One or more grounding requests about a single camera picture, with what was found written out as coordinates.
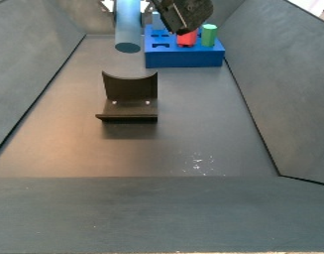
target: black stand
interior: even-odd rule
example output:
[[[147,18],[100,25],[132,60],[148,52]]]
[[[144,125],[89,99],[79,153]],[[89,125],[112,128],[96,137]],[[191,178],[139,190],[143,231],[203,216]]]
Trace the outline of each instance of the black stand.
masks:
[[[157,121],[157,72],[140,78],[101,73],[107,99],[101,121]]]

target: green block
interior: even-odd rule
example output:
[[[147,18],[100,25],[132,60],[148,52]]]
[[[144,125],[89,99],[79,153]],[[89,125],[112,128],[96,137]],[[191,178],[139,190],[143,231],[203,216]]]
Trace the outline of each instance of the green block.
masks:
[[[215,45],[215,38],[217,36],[217,26],[212,24],[203,25],[201,30],[201,46],[212,47]]]

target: blue foam base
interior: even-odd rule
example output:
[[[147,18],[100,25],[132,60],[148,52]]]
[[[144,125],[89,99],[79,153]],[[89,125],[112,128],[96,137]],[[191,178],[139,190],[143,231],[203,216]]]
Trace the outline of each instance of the blue foam base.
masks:
[[[217,39],[213,47],[201,46],[200,36],[192,48],[180,48],[175,35],[169,35],[167,30],[152,30],[152,26],[147,25],[144,53],[147,68],[204,67],[223,65],[225,49]]]

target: blue cylinder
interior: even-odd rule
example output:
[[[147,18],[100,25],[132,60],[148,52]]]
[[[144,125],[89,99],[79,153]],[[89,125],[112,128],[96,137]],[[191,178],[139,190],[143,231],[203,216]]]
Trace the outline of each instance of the blue cylinder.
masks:
[[[116,0],[115,48],[124,53],[140,51],[140,0]]]

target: red block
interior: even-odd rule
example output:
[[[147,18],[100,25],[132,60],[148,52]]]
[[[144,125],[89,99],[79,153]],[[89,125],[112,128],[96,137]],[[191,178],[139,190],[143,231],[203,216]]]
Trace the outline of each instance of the red block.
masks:
[[[197,41],[199,30],[196,29],[193,32],[183,36],[177,36],[177,46],[179,47],[193,47]]]

